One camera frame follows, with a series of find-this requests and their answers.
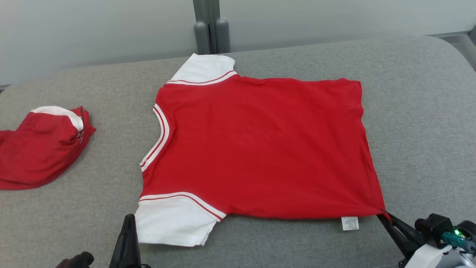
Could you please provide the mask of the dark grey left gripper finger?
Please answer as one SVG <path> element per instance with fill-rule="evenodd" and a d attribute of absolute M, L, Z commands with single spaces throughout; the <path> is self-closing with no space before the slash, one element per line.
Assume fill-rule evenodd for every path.
<path fill-rule="evenodd" d="M 133 214 L 126 215 L 109 263 L 110 268 L 141 268 L 141 253 L 138 244 L 136 220 Z"/>

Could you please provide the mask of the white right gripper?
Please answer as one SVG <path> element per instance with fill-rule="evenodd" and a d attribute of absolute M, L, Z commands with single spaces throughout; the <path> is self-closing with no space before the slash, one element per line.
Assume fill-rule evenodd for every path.
<path fill-rule="evenodd" d="M 400 268 L 476 267 L 475 257 L 472 254 L 463 253 L 462 248 L 446 246 L 438 249 L 430 245 L 424 245 L 423 235 L 406 222 L 386 211 L 383 212 L 383 215 L 377 215 L 377 217 L 403 256 L 410 258 L 408 261 L 400 262 L 398 264 Z"/>

